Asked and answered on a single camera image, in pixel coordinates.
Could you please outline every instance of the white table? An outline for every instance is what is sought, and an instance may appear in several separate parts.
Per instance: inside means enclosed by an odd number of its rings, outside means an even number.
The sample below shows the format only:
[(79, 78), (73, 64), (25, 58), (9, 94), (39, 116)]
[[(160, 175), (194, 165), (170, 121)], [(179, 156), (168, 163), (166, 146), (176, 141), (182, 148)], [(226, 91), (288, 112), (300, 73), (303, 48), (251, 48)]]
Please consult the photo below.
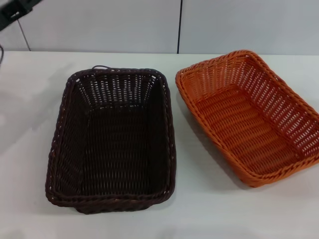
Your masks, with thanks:
[[(319, 165), (272, 185), (243, 185), (192, 118), (176, 72), (216, 55), (6, 52), (0, 69), (0, 238), (319, 238)], [(319, 56), (262, 56), (319, 111)], [(133, 213), (83, 215), (45, 197), (48, 153), (67, 78), (104, 64), (166, 75), (177, 150), (176, 190)]]

